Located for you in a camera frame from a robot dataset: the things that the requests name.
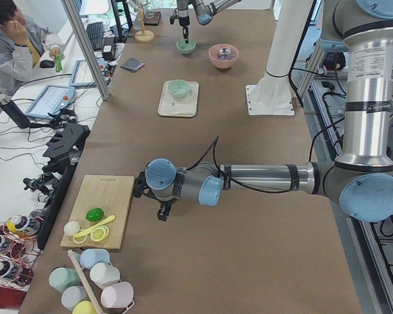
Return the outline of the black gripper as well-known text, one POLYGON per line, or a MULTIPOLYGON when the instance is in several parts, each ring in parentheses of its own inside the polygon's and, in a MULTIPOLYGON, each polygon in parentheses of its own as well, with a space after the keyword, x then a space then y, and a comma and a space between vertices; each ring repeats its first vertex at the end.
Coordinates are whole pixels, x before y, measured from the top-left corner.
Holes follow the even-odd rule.
MULTIPOLYGON (((132 194, 135 198, 142 196, 149 196, 149 186, 145 178, 145 172, 141 171, 140 174, 134 179, 134 186, 132 194)), ((170 214, 170 204, 162 203, 157 213, 157 218, 163 222, 168 220, 170 214)))
POLYGON ((179 20, 180 26, 183 28, 183 38, 186 44, 189 43, 189 29, 190 25, 189 11, 175 9, 170 17, 170 24, 173 25, 176 20, 179 20))

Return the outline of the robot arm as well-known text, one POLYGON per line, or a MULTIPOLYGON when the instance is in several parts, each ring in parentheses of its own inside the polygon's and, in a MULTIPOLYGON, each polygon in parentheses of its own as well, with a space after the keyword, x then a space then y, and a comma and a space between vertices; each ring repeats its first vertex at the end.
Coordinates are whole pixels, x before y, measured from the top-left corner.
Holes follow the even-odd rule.
POLYGON ((212 1, 206 5, 204 4, 204 1, 201 0, 177 0, 176 8, 170 17, 170 24, 173 25, 176 20, 179 21, 179 24, 182 27, 183 39, 185 43, 188 44, 190 26, 189 6, 194 8, 197 22, 200 25, 205 26, 212 21, 213 17, 217 13, 239 2, 240 0, 221 0, 212 1))
POLYGON ((303 166, 234 165, 199 160, 176 167, 159 158, 134 182, 133 195, 160 203, 168 218, 178 200, 214 206, 222 190, 266 194, 302 190, 335 202, 347 215, 378 222, 393 215, 393 161, 386 154, 392 112, 393 1, 326 1, 321 42, 349 51, 343 151, 333 162, 303 166))

